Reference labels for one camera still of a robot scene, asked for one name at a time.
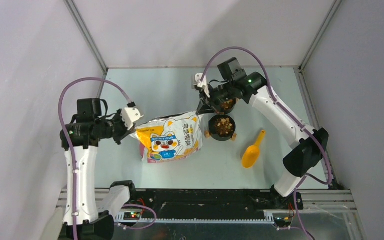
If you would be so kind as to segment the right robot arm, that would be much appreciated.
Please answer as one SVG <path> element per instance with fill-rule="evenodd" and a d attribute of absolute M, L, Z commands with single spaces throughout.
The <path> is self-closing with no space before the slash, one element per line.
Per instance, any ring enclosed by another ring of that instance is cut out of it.
<path fill-rule="evenodd" d="M 204 73 L 194 75 L 192 84 L 200 99 L 197 112 L 225 114 L 224 103 L 243 100 L 277 128 L 292 151 L 283 159 L 285 170 L 272 186 L 275 192 L 270 201 L 275 208 L 284 209 L 304 176 L 325 157 L 329 134 L 302 121 L 276 94 L 267 77 L 259 72 L 247 74 L 235 57 L 219 64 L 218 70 L 224 81 L 217 87 L 210 85 Z"/>

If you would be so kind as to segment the cat food bag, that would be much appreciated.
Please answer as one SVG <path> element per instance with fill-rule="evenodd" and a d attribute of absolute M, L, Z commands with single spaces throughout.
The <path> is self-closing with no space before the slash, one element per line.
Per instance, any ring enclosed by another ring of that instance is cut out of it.
<path fill-rule="evenodd" d="M 156 118 L 136 127 L 131 136 L 149 164 L 183 160 L 203 147 L 202 118 L 194 111 Z"/>

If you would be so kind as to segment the yellow plastic food scoop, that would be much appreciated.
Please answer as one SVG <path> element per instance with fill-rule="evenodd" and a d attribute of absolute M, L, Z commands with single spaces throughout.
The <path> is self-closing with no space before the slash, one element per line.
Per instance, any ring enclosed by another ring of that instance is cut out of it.
<path fill-rule="evenodd" d="M 249 169 L 254 166 L 254 164 L 259 159 L 261 150 L 260 145 L 266 135 L 266 131 L 263 129 L 259 132 L 257 139 L 254 144 L 250 145 L 244 152 L 241 158 L 241 165 L 243 168 Z"/>

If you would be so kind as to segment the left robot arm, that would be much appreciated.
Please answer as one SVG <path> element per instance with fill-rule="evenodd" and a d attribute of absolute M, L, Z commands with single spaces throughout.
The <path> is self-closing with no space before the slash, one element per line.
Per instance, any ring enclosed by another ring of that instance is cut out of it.
<path fill-rule="evenodd" d="M 67 166 L 67 201 L 60 240 L 110 240 L 121 208 L 133 208 L 138 194 L 131 180 L 115 183 L 100 202 L 96 199 L 95 167 L 101 140 L 117 145 L 135 130 L 142 115 L 134 102 L 113 114 L 102 112 L 100 98 L 77 101 L 77 113 L 60 132 Z"/>

